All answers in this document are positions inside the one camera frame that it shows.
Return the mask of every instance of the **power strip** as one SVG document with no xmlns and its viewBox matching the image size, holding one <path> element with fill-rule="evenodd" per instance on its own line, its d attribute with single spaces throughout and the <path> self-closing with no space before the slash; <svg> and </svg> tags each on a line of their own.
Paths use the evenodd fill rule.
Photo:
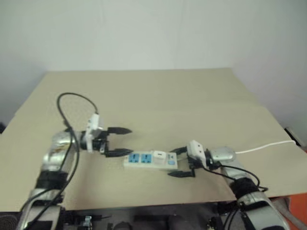
<svg viewBox="0 0 307 230">
<path fill-rule="evenodd" d="M 124 158 L 125 168 L 176 170 L 177 155 L 174 152 L 137 151 Z"/>
</svg>

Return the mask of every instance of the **table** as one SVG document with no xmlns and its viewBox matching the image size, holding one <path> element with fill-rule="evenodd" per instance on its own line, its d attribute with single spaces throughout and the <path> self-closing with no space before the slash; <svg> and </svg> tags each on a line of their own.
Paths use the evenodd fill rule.
<svg viewBox="0 0 307 230">
<path fill-rule="evenodd" d="M 49 72 L 1 137 L 0 211 L 17 211 L 34 188 L 51 138 L 64 128 L 56 109 L 62 92 L 92 99 L 104 127 L 133 131 L 111 136 L 111 148 L 168 151 L 195 139 L 209 149 L 241 151 L 290 139 L 231 69 Z M 92 107 L 73 96 L 62 104 L 74 128 L 84 130 Z M 270 188 L 269 196 L 307 192 L 307 157 L 292 143 L 238 158 Z M 82 152 L 63 205 L 92 209 L 232 199 L 223 178 L 201 169 L 196 178 L 174 178 L 164 171 L 123 169 L 122 158 Z"/>
</svg>

